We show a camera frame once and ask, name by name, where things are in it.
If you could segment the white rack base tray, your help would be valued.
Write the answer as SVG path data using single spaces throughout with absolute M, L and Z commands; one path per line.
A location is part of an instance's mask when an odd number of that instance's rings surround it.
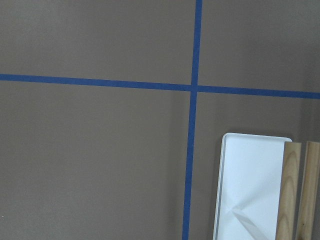
M 288 137 L 222 137 L 213 239 L 274 240 Z

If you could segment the wooden rack rod near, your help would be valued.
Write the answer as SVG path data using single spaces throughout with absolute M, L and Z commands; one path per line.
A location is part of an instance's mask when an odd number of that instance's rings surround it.
M 284 143 L 275 234 L 277 240 L 291 240 L 293 238 L 301 147 L 300 142 Z

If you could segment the wooden rack rod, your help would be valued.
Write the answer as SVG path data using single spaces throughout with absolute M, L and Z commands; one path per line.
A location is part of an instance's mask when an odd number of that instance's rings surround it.
M 310 240 L 313 233 L 318 182 L 320 175 L 320 144 L 306 143 L 303 180 L 297 218 L 297 240 Z
M 293 238 L 301 147 L 300 142 L 284 143 L 275 234 L 277 240 L 291 240 Z

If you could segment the wooden rack rod far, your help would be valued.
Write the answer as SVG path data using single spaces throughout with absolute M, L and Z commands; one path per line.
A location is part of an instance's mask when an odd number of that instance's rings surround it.
M 310 240 L 313 233 L 318 182 L 320 175 L 320 144 L 306 143 L 303 180 L 297 218 L 297 240 Z

